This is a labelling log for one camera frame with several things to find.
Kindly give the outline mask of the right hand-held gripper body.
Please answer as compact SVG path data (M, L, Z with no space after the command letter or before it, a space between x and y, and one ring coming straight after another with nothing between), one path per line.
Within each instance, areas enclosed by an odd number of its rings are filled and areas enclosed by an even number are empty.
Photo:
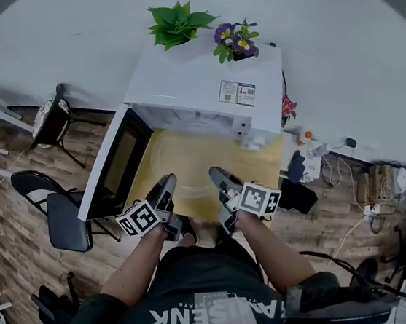
M237 176L221 167L211 167L209 177L219 190L219 223L230 236L235 230L236 212L252 213L259 219L272 218L278 207L281 190L259 183L243 182Z

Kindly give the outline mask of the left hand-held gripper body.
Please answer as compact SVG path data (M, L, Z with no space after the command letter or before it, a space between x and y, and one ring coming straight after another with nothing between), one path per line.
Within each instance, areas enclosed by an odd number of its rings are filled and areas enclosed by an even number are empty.
M129 237L143 237L158 224L168 233L168 241L177 241L183 227L181 218L174 213L173 194L176 176L164 175L150 190L145 200L134 202L124 210L116 222Z

